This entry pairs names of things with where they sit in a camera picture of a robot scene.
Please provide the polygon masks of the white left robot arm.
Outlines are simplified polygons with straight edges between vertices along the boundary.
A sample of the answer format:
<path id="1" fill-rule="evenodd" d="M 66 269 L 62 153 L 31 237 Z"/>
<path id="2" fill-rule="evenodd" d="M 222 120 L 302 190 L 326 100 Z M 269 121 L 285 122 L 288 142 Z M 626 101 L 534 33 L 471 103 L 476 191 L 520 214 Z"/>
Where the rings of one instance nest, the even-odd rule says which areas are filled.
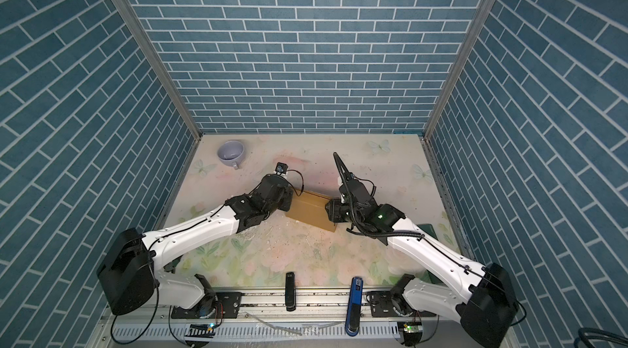
<path id="1" fill-rule="evenodd" d="M 124 230 L 114 239 L 96 269 L 111 313 L 127 315 L 149 301 L 171 305 L 208 318 L 216 311 L 217 295 L 202 274 L 192 278 L 166 270 L 176 259 L 214 240 L 260 225 L 275 211 L 287 212 L 294 187 L 289 168 L 278 163 L 247 194 L 227 199 L 216 209 L 178 225 L 145 233 Z"/>

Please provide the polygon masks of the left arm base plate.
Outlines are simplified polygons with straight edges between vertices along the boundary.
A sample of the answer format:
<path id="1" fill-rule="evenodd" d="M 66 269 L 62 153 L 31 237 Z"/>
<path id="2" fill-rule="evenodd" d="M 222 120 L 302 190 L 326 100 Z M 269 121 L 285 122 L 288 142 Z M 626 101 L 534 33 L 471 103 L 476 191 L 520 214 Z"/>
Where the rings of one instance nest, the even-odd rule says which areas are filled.
<path id="1" fill-rule="evenodd" d="M 217 292 L 211 300 L 203 299 L 191 310 L 173 307 L 170 315 L 175 320 L 236 319 L 240 311 L 241 292 Z"/>

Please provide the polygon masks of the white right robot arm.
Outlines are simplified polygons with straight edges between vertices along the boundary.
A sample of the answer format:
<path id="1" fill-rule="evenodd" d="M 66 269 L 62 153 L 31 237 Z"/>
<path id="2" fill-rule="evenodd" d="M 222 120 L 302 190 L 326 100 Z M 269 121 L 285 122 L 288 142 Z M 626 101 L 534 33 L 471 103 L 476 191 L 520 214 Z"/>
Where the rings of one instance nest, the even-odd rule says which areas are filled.
<path id="1" fill-rule="evenodd" d="M 338 153 L 340 197 L 326 208 L 333 222 L 348 223 L 348 233 L 380 241 L 406 254 L 439 279 L 427 284 L 407 279 L 397 284 L 404 309 L 423 310 L 456 321 L 476 343 L 498 347 L 523 306 L 508 271 L 497 263 L 486 266 L 451 250 L 425 233 L 396 207 L 375 200 Z"/>

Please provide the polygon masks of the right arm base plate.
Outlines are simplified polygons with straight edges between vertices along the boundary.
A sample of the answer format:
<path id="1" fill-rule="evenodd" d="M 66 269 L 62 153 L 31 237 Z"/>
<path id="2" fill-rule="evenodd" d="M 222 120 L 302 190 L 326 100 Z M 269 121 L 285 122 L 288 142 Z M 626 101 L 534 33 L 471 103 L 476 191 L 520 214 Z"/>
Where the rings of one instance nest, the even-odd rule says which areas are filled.
<path id="1" fill-rule="evenodd" d="M 365 299 L 373 318 L 436 317 L 435 313 L 413 309 L 401 294 L 390 291 L 370 291 L 366 293 Z"/>

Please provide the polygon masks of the brown cardboard box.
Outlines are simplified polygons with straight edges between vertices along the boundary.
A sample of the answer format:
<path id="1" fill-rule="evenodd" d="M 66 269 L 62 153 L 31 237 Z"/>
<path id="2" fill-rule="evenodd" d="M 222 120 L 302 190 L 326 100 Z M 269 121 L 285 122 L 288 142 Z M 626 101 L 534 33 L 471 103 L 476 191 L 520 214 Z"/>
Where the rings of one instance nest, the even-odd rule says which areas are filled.
<path id="1" fill-rule="evenodd" d="M 334 233 L 336 224 L 329 220 L 325 209 L 331 198 L 323 194 L 304 191 L 294 196 L 286 216 L 307 225 Z"/>

